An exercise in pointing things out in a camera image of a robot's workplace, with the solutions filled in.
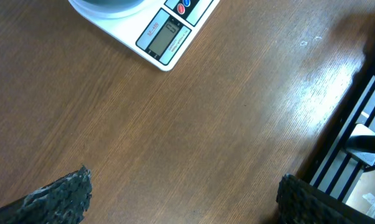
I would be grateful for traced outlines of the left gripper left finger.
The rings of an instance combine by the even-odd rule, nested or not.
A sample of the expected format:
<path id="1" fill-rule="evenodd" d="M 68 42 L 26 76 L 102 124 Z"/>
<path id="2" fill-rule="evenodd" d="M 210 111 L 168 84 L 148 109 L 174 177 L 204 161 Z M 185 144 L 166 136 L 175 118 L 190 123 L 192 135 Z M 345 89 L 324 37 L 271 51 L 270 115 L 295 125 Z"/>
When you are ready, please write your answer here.
<path id="1" fill-rule="evenodd" d="M 0 208 L 0 224 L 80 223 L 92 198 L 86 167 Z"/>

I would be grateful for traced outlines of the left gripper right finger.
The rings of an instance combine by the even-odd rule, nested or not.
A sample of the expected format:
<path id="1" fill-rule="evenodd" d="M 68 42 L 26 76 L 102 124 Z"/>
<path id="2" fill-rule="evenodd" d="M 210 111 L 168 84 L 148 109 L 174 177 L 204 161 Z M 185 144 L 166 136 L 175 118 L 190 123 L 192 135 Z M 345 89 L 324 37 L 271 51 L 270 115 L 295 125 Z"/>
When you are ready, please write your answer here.
<path id="1" fill-rule="evenodd" d="M 375 219 L 291 174 L 279 182 L 276 202 L 280 221 L 286 224 L 375 224 Z"/>

